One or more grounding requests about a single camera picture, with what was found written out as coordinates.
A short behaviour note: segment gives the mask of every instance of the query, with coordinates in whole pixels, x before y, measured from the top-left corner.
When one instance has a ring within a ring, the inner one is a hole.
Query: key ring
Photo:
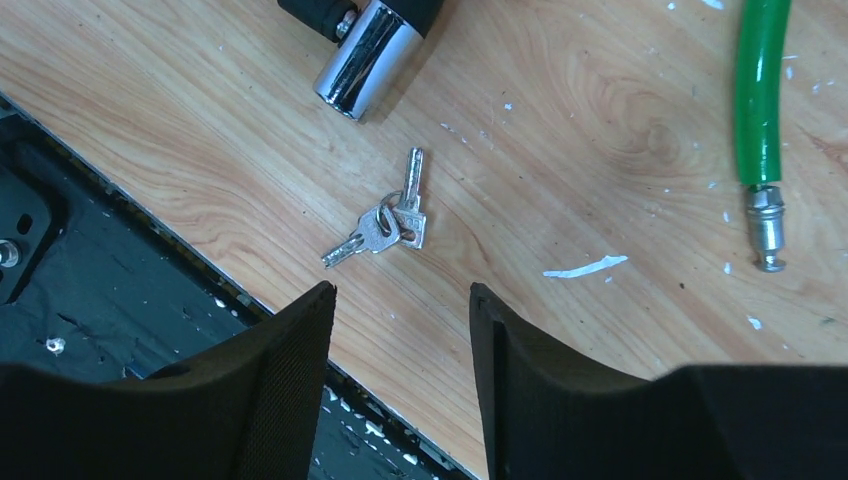
[[[387,228],[386,225],[383,223],[383,207],[387,207],[392,198],[400,197],[402,194],[403,192],[401,192],[400,190],[396,190],[386,195],[385,197],[383,197],[382,200],[380,200],[380,208],[377,209],[377,225],[380,226],[380,230],[383,231],[383,235],[389,235],[390,233],[392,233],[391,229]]]

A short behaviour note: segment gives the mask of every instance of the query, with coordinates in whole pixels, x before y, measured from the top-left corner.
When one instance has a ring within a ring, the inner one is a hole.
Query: green cable
[[[736,67],[736,162],[743,185],[778,182],[780,77],[791,0],[748,0]]]

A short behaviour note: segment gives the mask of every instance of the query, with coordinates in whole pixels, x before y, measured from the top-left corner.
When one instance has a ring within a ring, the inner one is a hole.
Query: wooden surface
[[[9,0],[0,90],[270,307],[336,283],[333,360],[483,475],[472,281],[643,377],[848,360],[848,7],[793,7],[789,268],[769,276],[734,174],[741,2],[724,4],[449,0],[403,95],[357,125],[311,92],[333,46],[271,0]],[[426,249],[325,272],[413,145]],[[542,276],[608,254],[630,260]]]

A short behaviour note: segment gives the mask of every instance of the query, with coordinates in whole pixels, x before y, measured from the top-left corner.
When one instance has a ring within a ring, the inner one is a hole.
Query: silver key
[[[380,226],[377,213],[385,218],[385,227]],[[368,210],[359,217],[359,226],[338,247],[327,252],[322,258],[326,268],[333,268],[348,258],[371,250],[380,253],[400,241],[400,225],[391,213],[391,209],[383,204]]]
[[[400,201],[392,208],[400,228],[401,244],[421,250],[424,247],[424,235],[427,233],[427,215],[421,212],[421,173],[424,170],[424,150],[415,147],[409,151],[406,164],[406,178]]]

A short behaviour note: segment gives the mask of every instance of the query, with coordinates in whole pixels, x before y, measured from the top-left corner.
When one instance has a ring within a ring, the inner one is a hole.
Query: metal cylinder
[[[746,192],[746,203],[748,234],[757,253],[755,265],[768,273],[783,271],[786,262],[777,257],[786,246],[783,233],[786,206],[780,188],[768,185],[752,187]]]
[[[12,268],[21,262],[21,250],[18,245],[6,239],[0,239],[0,267]]]
[[[315,81],[315,93],[360,120],[377,103],[424,38],[379,0],[363,10]]]

